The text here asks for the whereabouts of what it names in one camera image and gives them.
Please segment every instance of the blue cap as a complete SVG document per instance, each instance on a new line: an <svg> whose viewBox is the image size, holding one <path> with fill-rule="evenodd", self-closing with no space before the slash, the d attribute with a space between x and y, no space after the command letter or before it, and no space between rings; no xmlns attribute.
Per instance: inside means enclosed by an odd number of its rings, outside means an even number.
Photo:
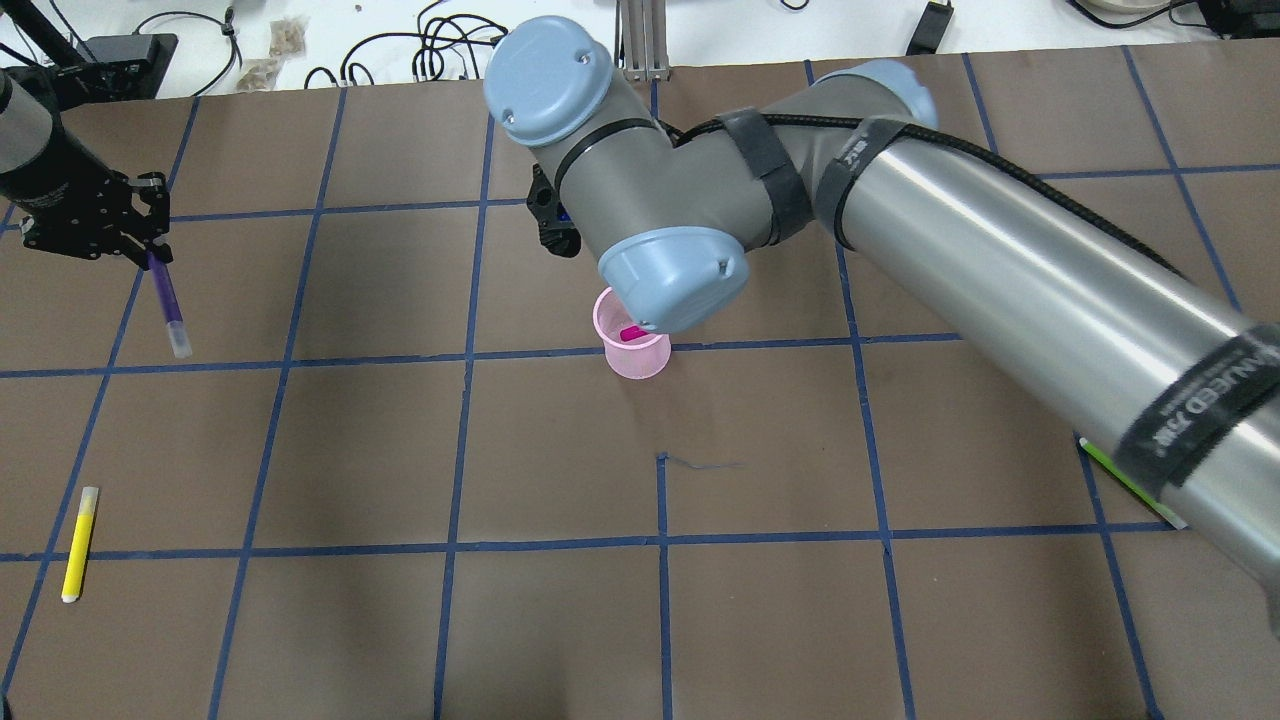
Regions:
<svg viewBox="0 0 1280 720"><path fill-rule="evenodd" d="M920 85L915 72L897 60L870 60L856 68L836 70L818 78L822 82L840 76L864 77L878 82L886 90L897 95L897 99L911 111L911 117L922 126L938 129L938 109L933 105L933 95L929 88Z"/></svg>
<svg viewBox="0 0 1280 720"><path fill-rule="evenodd" d="M498 44L484 99L512 140L541 147L582 127L612 79L603 45L573 20L547 15L521 23Z"/></svg>
<svg viewBox="0 0 1280 720"><path fill-rule="evenodd" d="M733 236L703 227L631 236L600 256L600 277L652 333L678 333L737 297L750 268Z"/></svg>

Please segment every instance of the white background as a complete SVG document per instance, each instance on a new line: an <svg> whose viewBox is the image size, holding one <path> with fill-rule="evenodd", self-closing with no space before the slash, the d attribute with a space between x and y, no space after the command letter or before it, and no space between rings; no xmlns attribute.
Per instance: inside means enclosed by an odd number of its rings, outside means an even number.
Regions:
<svg viewBox="0 0 1280 720"><path fill-rule="evenodd" d="M722 65L785 60L901 55L927 0L810 0L790 12L777 0L668 0L668 53L672 65ZM1112 31L1089 24L1065 0L952 0L956 6L941 53L1092 47L1212 40L1207 29L1174 26L1167 17L1142 27ZM60 0L59 6L84 36L125 35L152 13L196 10L221 18L225 0ZM307 70L337 70L342 56L361 38L388 31L412 32L426 0L236 0L236 26L246 59L265 58L268 23L289 15L307 18L307 55L285 63L278 90L302 87ZM47 0L36 0L55 27L61 22ZM448 0L433 14L475 13L508 27L544 14L573 18L607 47L613 45L613 0ZM1199 22L1194 8L1179 17ZM228 42L212 23L195 19L155 22L146 31L179 36L178 53L160 95L189 95L223 67ZM26 53L9 18L0 18L0 41ZM408 59L416 41L380 40L357 60L375 79L408 82ZM481 68L485 53L481 53ZM451 76L461 65L449 54ZM238 70L211 90L230 92Z"/></svg>

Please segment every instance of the velcro strap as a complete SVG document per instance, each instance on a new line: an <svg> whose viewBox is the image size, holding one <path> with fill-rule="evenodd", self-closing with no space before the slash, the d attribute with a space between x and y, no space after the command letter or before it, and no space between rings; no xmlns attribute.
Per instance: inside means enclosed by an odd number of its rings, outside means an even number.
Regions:
<svg viewBox="0 0 1280 720"><path fill-rule="evenodd" d="M822 179L818 181L818 191L814 193L814 211L818 215L818 222L827 228L827 232L836 236L840 245L849 250L852 250L854 246L841 228L849 191L858 182L867 165L897 140L899 133L906 126L906 120L893 118L867 118L858 124L854 136L840 149L840 154L827 163L827 169L823 170Z"/></svg>
<svg viewBox="0 0 1280 720"><path fill-rule="evenodd" d="M1152 497L1181 486L1235 425L1280 391L1280 323L1215 348L1125 430L1112 460Z"/></svg>
<svg viewBox="0 0 1280 720"><path fill-rule="evenodd" d="M778 133L755 108L742 108L717 118L746 160L751 176L762 181L769 193L773 228L768 245L777 245L800 232L813 219L813 205Z"/></svg>

